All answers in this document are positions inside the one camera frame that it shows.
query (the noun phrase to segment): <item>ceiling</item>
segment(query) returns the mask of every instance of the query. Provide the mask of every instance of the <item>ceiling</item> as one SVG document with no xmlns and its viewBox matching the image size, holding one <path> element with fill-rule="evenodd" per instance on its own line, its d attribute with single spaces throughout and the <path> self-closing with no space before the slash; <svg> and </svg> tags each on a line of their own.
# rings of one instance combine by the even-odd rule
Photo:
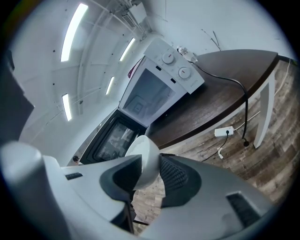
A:
<svg viewBox="0 0 300 240">
<path fill-rule="evenodd" d="M 155 36 L 174 47 L 182 45 L 195 54 L 204 54 L 219 51 L 211 40 L 215 39 L 214 31 L 222 50 L 263 49 L 293 56 L 280 29 L 250 1 L 142 2 L 147 13 L 141 24 L 144 32 L 117 19 L 122 19 L 128 0 L 45 0 L 34 10 L 11 45 L 14 76 L 35 105 L 21 141 L 66 165 L 81 143 L 118 106 L 129 82 L 128 70 Z M 80 3 L 89 8 L 75 33 L 69 61 L 61 62 L 64 38 Z M 137 41 L 120 62 L 132 38 Z M 115 79 L 106 95 L 112 76 Z M 66 93 L 70 122 L 61 98 Z"/>
</svg>

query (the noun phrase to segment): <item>microwave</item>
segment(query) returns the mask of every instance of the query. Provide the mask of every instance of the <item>microwave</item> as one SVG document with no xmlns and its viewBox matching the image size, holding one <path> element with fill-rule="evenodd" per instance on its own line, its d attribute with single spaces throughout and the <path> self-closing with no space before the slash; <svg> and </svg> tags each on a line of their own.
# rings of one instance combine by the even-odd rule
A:
<svg viewBox="0 0 300 240">
<path fill-rule="evenodd" d="M 196 69 L 160 38 L 151 42 L 128 76 L 118 110 L 146 128 L 204 83 Z"/>
</svg>

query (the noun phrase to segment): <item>oven window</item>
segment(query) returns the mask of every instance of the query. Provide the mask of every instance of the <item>oven window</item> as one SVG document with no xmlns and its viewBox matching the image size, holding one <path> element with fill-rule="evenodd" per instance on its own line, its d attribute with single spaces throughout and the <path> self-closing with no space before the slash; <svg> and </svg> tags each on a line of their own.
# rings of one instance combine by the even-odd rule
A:
<svg viewBox="0 0 300 240">
<path fill-rule="evenodd" d="M 148 69 L 145 69 L 132 89 L 124 109 L 140 120 L 153 116 L 175 92 Z"/>
<path fill-rule="evenodd" d="M 124 157 L 135 135 L 133 130 L 117 122 L 97 153 L 97 158 L 109 161 Z"/>
</svg>

